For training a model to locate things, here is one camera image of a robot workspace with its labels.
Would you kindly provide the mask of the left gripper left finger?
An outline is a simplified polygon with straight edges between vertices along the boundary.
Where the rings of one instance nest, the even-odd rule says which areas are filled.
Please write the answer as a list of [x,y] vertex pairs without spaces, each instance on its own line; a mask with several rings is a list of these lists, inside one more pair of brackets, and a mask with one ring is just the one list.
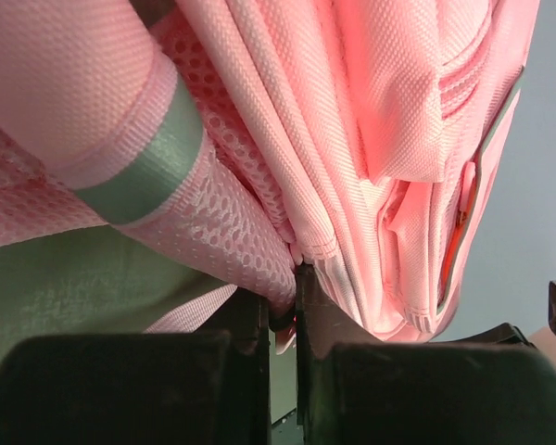
[[27,339],[0,364],[0,444],[266,444],[269,346],[242,289],[192,334]]

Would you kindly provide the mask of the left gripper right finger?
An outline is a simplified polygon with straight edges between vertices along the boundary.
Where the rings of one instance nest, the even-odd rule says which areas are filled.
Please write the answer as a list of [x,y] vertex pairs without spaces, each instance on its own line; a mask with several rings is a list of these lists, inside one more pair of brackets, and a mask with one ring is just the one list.
[[308,444],[556,444],[556,365],[512,324],[378,340],[297,268],[297,420]]

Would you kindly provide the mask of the pink school backpack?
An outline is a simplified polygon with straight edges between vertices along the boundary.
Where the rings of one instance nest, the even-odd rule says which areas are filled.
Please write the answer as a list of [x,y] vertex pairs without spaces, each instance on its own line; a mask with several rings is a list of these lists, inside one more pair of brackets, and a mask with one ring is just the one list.
[[0,362],[192,332],[295,269],[369,334],[440,335],[536,1],[0,1]]

